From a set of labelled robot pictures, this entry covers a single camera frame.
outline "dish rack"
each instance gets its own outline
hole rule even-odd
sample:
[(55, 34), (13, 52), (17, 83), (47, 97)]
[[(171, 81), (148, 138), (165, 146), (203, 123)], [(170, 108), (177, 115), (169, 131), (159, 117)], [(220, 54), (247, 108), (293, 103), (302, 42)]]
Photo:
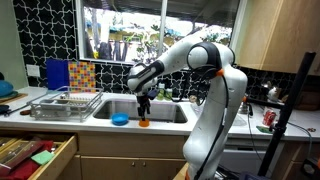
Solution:
[(102, 89), (63, 86), (28, 102), (31, 117), (83, 122), (101, 103)]

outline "stainless steel sink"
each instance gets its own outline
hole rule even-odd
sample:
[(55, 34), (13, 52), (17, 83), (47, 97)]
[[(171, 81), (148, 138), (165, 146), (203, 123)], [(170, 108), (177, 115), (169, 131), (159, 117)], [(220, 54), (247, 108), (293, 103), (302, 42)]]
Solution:
[[(97, 119), (110, 119), (111, 115), (118, 112), (127, 113), (129, 120), (139, 120), (139, 104), (133, 100), (109, 100), (105, 101), (100, 109), (93, 115)], [(167, 123), (186, 123), (187, 118), (181, 107), (174, 103), (151, 101), (150, 114), (145, 114), (150, 121)]]

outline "dishwasher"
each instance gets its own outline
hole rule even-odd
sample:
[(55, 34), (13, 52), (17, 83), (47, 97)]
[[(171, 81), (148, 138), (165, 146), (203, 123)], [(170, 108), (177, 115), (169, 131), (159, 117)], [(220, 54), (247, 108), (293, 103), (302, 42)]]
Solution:
[[(250, 172), (257, 175), (269, 143), (270, 139), (254, 139), (253, 144), (251, 139), (228, 138), (221, 156), (220, 166), (233, 172)], [(271, 177), (283, 146), (284, 142), (280, 142), (277, 151), (273, 156), (266, 177)]]

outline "white countertop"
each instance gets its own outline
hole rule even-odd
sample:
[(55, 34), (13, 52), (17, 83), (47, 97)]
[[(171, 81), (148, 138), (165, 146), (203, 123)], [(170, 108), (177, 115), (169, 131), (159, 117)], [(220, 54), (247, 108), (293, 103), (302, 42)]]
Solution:
[[(28, 96), (11, 102), (8, 105), (11, 109), (19, 108), (26, 104), (26, 102), (41, 96), (47, 92), (45, 88), (27, 87), (20, 89), (19, 92), (27, 93)], [(135, 99), (134, 95), (128, 94), (114, 94), (104, 93), (102, 100), (107, 99)], [(150, 122), (150, 126), (142, 128), (138, 125), (138, 121), (129, 121), (124, 126), (115, 126), (110, 120), (96, 119), (93, 117), (93, 112), (84, 122), (75, 120), (59, 121), (59, 120), (35, 120), (30, 116), (21, 116), (19, 112), (11, 114), (9, 117), (0, 116), (0, 127), (18, 128), (30, 130), (57, 130), (57, 131), (99, 131), (99, 132), (127, 132), (127, 133), (148, 133), (148, 134), (167, 134), (167, 135), (189, 135), (192, 131), (196, 121), (197, 115), (192, 109), (189, 102), (179, 103), (182, 111), (188, 119), (187, 123), (174, 124), (162, 122)], [(256, 126), (262, 125), (263, 110), (259, 106), (253, 107), (254, 115), (250, 118), (251, 132), (255, 139), (270, 139), (272, 135), (261, 133)], [(250, 138), (250, 131), (248, 126), (247, 115), (240, 115), (236, 117), (235, 125), (229, 131), (229, 137), (234, 138)], [(320, 111), (297, 111), (294, 110), (291, 114), (289, 122), (299, 125), (303, 128), (316, 128), (316, 132), (311, 132), (313, 141), (320, 141)], [(284, 140), (307, 141), (308, 136), (305, 132), (287, 125)]]

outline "soda can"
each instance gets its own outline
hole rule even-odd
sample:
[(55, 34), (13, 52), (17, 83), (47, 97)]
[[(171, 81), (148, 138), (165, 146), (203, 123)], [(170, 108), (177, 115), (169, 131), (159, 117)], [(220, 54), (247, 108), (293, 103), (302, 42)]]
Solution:
[(273, 121), (275, 120), (277, 114), (275, 112), (273, 112), (272, 110), (268, 110), (266, 112), (266, 114), (264, 115), (262, 124), (266, 125), (266, 126), (270, 126)]

